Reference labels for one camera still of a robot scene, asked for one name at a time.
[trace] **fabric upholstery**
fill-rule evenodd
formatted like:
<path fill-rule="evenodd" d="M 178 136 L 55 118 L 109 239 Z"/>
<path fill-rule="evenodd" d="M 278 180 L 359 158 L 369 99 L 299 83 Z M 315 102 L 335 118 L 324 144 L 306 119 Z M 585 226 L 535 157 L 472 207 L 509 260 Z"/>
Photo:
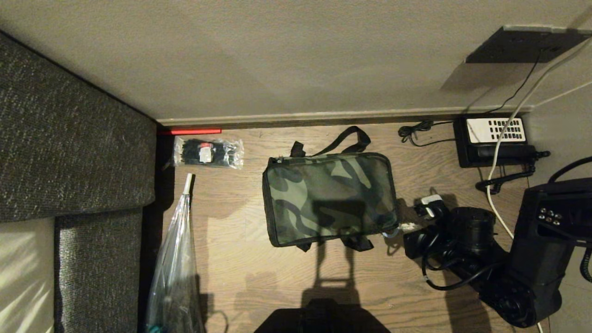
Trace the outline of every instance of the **fabric upholstery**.
<path fill-rule="evenodd" d="M 0 222 L 144 206 L 156 125 L 0 33 Z"/>
<path fill-rule="evenodd" d="M 142 209 L 62 216 L 55 231 L 55 332 L 135 332 Z"/>

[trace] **bag handle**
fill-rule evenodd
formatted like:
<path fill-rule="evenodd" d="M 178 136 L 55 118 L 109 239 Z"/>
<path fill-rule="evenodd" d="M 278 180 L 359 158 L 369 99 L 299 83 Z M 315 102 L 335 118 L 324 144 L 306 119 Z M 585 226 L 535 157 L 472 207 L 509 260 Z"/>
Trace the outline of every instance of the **bag handle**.
<path fill-rule="evenodd" d="M 329 146 L 327 146 L 325 149 L 323 149 L 322 151 L 319 151 L 318 153 L 316 153 L 312 156 L 323 155 L 323 154 L 326 154 L 326 153 L 332 151 L 333 149 L 337 148 L 348 136 L 350 136 L 351 134 L 354 134 L 354 133 L 358 134 L 358 142 L 355 143 L 354 145 L 351 145 L 351 146 L 347 147 L 346 149 L 344 149 L 342 151 L 342 153 L 361 153 L 361 152 L 363 152 L 372 141 L 370 140 L 370 137 L 368 136 L 368 134 L 366 134 L 366 132 L 364 132 L 361 128 L 359 128 L 358 126 L 350 126 L 345 131 L 343 131 L 337 137 L 337 139 L 335 139 L 335 141 L 333 141 Z M 306 152 L 303 150 L 303 147 L 304 147 L 304 145 L 302 143 L 300 143 L 298 141 L 294 142 L 294 145 L 292 146 L 292 150 L 290 151 L 290 157 L 304 157 L 304 156 L 306 156 Z"/>
<path fill-rule="evenodd" d="M 341 241 L 346 247 L 358 252 L 364 252 L 374 248 L 372 242 L 365 235 L 343 236 L 341 237 Z M 298 244 L 296 247 L 307 252 L 312 244 L 312 242 Z"/>

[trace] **camouflage bag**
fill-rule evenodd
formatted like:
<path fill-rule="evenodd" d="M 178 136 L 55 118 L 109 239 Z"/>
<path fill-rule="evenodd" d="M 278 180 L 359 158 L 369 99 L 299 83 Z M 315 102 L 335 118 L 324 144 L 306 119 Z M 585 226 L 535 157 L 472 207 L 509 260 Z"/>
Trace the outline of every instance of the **camouflage bag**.
<path fill-rule="evenodd" d="M 342 153 L 325 155 L 350 134 L 358 142 Z M 269 158 L 263 172 L 263 199 L 273 246 L 341 238 L 357 251 L 374 246 L 365 237 L 398 227 L 391 163 L 379 153 L 363 153 L 370 138 L 357 126 L 327 148 L 305 156 L 295 142 L 290 157 Z"/>

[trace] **plastic bag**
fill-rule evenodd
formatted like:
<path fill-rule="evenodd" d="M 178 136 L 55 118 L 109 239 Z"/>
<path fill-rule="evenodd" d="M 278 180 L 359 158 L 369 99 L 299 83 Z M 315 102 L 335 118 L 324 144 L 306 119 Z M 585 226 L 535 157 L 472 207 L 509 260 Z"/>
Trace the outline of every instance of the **plastic bag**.
<path fill-rule="evenodd" d="M 173 165 L 205 165 L 208 167 L 243 168 L 242 140 L 175 138 Z"/>
<path fill-rule="evenodd" d="M 189 225 L 189 188 L 179 199 L 156 260 L 146 312 L 146 333 L 203 333 L 195 254 Z"/>

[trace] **black wall plate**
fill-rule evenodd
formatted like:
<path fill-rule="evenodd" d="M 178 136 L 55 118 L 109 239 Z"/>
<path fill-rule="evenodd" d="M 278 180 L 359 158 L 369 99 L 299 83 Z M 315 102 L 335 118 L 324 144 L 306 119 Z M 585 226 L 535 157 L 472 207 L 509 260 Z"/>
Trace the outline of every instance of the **black wall plate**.
<path fill-rule="evenodd" d="M 465 60 L 466 63 L 549 62 L 582 41 L 590 30 L 506 26 L 496 31 Z"/>

